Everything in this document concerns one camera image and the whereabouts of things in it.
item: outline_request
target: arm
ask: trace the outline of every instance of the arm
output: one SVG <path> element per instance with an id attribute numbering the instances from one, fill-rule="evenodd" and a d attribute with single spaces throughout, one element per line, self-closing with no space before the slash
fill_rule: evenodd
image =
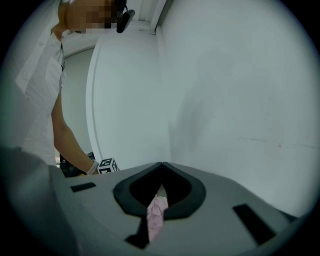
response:
<path id="1" fill-rule="evenodd" d="M 80 148 L 73 132 L 65 122 L 62 112 L 61 93 L 59 93 L 55 101 L 51 117 L 54 147 L 72 165 L 83 172 L 87 172 L 94 162 Z"/>

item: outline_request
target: pink cloth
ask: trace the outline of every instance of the pink cloth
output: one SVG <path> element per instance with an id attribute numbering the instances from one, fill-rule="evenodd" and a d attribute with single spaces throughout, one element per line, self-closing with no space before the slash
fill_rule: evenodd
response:
<path id="1" fill-rule="evenodd" d="M 168 208 L 166 197 L 153 198 L 147 208 L 146 221 L 148 226 L 149 242 L 151 243 L 164 226 L 164 212 Z"/>

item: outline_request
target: person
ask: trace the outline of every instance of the person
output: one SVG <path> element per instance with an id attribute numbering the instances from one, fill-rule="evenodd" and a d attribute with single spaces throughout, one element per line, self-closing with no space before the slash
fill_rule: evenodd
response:
<path id="1" fill-rule="evenodd" d="M 3 62 L 9 76 L 32 105 L 32 122 L 21 149 L 56 165 L 55 150 L 88 175 L 98 164 L 80 148 L 64 120 L 62 86 L 66 78 L 62 38 L 108 26 L 126 0 L 46 0 L 14 38 Z"/>

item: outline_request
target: shirt pocket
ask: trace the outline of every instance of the shirt pocket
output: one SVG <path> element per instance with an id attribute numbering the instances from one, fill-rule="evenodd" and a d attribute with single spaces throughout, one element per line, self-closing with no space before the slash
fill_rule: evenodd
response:
<path id="1" fill-rule="evenodd" d="M 58 61 L 51 57 L 46 68 L 45 81 L 51 94 L 49 101 L 52 104 L 52 108 L 54 107 L 59 94 L 61 74 L 62 66 Z"/>

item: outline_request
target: black headphone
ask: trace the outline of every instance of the black headphone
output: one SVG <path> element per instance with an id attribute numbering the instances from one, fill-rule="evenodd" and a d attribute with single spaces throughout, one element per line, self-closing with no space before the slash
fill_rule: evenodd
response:
<path id="1" fill-rule="evenodd" d="M 136 12 L 134 10 L 128 10 L 127 0 L 115 0 L 117 6 L 117 26 L 116 31 L 121 34 L 129 26 Z"/>

